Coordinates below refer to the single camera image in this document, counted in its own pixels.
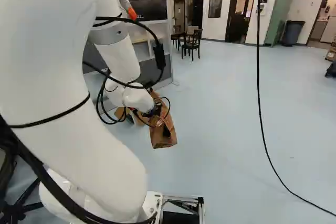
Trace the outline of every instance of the brown paper bag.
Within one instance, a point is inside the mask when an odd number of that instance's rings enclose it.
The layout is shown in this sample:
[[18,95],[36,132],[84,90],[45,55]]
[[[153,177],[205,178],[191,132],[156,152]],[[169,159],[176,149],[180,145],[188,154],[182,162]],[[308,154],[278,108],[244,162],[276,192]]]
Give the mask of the brown paper bag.
[[[138,111],[138,116],[147,124],[156,126],[156,127],[150,127],[150,136],[151,136],[151,142],[154,149],[156,148],[166,148],[171,147],[175,144],[177,144],[177,137],[176,137],[176,130],[174,127],[174,123],[172,120],[172,117],[170,113],[167,115],[168,107],[165,105],[165,103],[159,98],[159,95],[155,92],[151,92],[152,98],[155,100],[155,102],[161,102],[161,114],[160,116],[153,116],[150,119],[144,118],[141,113]],[[115,116],[117,118],[120,118],[123,113],[124,108],[117,108],[115,111]],[[130,109],[126,109],[127,114],[134,113],[134,111],[131,111]],[[132,115],[134,122],[138,126],[143,126],[144,123],[141,122],[136,116]]]
[[[161,114],[160,122],[163,124],[159,127],[150,127],[151,142],[154,149],[156,148],[166,148],[177,144],[176,130],[170,113],[167,115],[168,107],[159,98],[158,94],[154,91],[151,92],[152,98],[155,102],[161,102]],[[156,125],[159,118],[158,116],[153,116],[149,120],[149,125]]]

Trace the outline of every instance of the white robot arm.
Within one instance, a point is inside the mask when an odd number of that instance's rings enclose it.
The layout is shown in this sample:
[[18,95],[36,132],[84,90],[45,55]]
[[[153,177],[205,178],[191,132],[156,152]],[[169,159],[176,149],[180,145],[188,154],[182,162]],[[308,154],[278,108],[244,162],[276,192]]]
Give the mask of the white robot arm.
[[[148,217],[145,168],[102,125],[93,104],[85,102],[81,71],[90,33],[114,78],[130,82],[140,75],[123,23],[91,29],[96,16],[119,14],[117,0],[0,0],[0,114],[77,204],[101,218],[130,223]],[[107,88],[116,88],[109,98],[117,106],[142,112],[154,106],[144,89],[110,80]],[[34,124],[82,101],[65,116]],[[61,218],[82,223],[43,186],[40,196]]]

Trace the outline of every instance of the gray trash can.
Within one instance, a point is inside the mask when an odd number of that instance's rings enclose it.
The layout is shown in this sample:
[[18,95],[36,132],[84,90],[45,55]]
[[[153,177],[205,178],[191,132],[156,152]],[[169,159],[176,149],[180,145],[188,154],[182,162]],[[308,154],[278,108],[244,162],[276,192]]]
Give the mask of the gray trash can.
[[304,21],[287,21],[281,44],[286,47],[291,47],[296,44],[305,23]]

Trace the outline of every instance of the door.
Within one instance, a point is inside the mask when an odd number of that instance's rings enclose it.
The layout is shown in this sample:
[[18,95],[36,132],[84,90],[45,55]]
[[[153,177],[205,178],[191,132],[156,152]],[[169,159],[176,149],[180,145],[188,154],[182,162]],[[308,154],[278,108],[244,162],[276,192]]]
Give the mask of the door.
[[247,33],[248,22],[245,20],[249,0],[231,0],[226,28],[226,42],[239,41]]
[[184,32],[184,0],[175,0],[174,1],[174,10],[175,10],[175,26],[181,26],[181,32]]
[[193,4],[193,26],[198,26],[198,28],[201,29],[203,19],[203,0],[193,0]]

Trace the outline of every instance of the black chair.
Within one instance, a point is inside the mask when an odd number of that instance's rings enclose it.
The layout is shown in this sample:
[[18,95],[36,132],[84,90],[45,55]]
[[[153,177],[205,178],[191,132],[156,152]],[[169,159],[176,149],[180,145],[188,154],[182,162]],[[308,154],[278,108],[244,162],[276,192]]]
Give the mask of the black chair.
[[171,34],[171,40],[173,41],[173,44],[175,42],[175,47],[179,47],[179,39],[181,36],[181,25],[174,25],[173,26],[173,34]]
[[190,50],[192,50],[192,60],[194,61],[194,49],[198,50],[198,58],[200,59],[200,53],[199,53],[199,46],[201,44],[201,38],[202,38],[202,31],[203,29],[197,29],[194,30],[194,34],[191,36],[190,40],[187,40],[186,34],[183,35],[183,42],[184,44],[181,46],[182,48],[182,59],[183,59],[183,51],[186,55],[186,50],[188,49],[188,54],[190,57]]

